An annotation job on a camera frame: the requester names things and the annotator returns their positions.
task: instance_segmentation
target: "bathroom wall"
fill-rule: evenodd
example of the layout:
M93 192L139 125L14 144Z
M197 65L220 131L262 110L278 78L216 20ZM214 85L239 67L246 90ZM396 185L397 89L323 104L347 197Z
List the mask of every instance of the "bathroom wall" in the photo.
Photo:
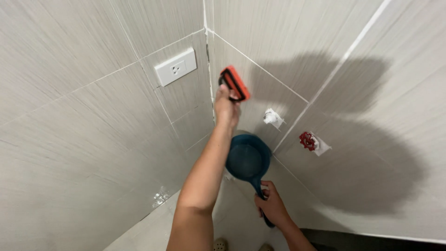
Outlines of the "bathroom wall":
M2 1L0 20L0 249L102 250L213 128L203 2ZM161 87L190 47L197 70Z
M289 170L273 181L294 176L312 194L282 188L289 210L299 218L299 200L334 222L305 227L446 241L446 3L206 4L213 88L234 65L252 93L238 129ZM280 130L261 120L267 108L285 119ZM303 149L304 131L332 149Z

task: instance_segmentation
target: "left hand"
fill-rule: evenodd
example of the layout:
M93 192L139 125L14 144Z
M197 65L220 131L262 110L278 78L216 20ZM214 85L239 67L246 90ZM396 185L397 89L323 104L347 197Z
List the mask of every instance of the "left hand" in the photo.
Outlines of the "left hand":
M240 102L232 102L229 97L237 98L234 90L230 90L225 84L220 85L215 97L215 114L217 126L233 130L239 122Z

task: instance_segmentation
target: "red valve handle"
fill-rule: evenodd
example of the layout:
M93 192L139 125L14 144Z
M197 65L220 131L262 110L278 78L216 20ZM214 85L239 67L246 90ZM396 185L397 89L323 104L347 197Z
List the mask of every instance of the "red valve handle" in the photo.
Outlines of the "red valve handle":
M314 151L314 141L312 140L312 136L308 132L304 132L299 136L299 139L301 140L301 144L304 145L304 148L308 148L310 151Z

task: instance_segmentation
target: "white outlet cover plate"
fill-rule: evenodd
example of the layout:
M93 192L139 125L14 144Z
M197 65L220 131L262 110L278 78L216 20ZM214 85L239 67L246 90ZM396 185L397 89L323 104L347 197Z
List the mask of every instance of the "white outlet cover plate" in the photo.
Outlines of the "white outlet cover plate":
M176 70L176 74L173 71L173 67L179 67ZM197 69L197 62L195 61L193 48L189 48L187 51L155 66L155 71L162 86L174 82L195 69Z

